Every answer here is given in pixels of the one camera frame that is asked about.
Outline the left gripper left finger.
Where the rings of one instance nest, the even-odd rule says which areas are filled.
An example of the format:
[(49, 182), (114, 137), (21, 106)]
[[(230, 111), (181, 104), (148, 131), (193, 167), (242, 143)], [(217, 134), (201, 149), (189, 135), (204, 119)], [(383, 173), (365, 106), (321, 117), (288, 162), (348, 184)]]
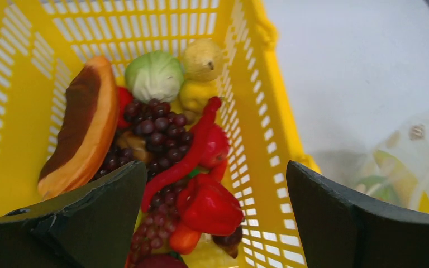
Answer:
[(124, 267), (146, 178), (133, 161), (0, 216), (0, 267)]

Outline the clear zip top bag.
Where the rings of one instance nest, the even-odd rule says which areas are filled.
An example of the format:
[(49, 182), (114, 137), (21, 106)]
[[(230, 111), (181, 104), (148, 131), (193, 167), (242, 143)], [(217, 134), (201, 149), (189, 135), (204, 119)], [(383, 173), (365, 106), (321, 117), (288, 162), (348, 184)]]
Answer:
[(402, 208), (429, 214), (429, 110), (407, 118), (365, 150), (313, 153), (327, 178)]

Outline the light red grapes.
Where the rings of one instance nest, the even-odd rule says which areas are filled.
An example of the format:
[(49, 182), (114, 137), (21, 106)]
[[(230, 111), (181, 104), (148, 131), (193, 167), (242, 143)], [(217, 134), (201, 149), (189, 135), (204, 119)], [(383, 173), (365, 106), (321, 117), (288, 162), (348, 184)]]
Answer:
[(169, 238), (179, 221), (175, 203), (187, 184), (187, 179), (181, 179), (162, 188), (153, 196), (147, 213), (139, 213), (131, 237), (126, 267), (135, 267), (138, 261), (149, 255), (170, 251)]

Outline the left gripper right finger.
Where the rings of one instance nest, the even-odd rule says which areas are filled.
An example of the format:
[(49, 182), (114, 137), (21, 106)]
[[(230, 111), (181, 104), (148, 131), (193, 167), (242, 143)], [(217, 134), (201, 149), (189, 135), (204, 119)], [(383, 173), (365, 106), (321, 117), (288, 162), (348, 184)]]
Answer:
[(295, 161), (285, 177), (308, 267), (429, 267), (429, 214), (359, 193)]

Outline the dark purple grapes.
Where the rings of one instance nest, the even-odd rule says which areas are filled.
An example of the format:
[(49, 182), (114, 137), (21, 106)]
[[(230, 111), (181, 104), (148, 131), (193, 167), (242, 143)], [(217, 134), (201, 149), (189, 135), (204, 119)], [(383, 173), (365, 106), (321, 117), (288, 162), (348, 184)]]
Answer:
[(186, 130), (187, 118), (175, 113), (168, 102), (152, 99), (144, 103), (133, 99), (125, 107), (124, 119), (130, 124), (117, 129), (103, 164), (92, 180), (97, 180), (131, 161), (119, 155), (116, 139), (125, 131), (132, 131), (146, 141), (147, 150), (153, 159), (146, 165), (147, 180), (178, 163), (188, 152), (193, 142), (193, 134)]

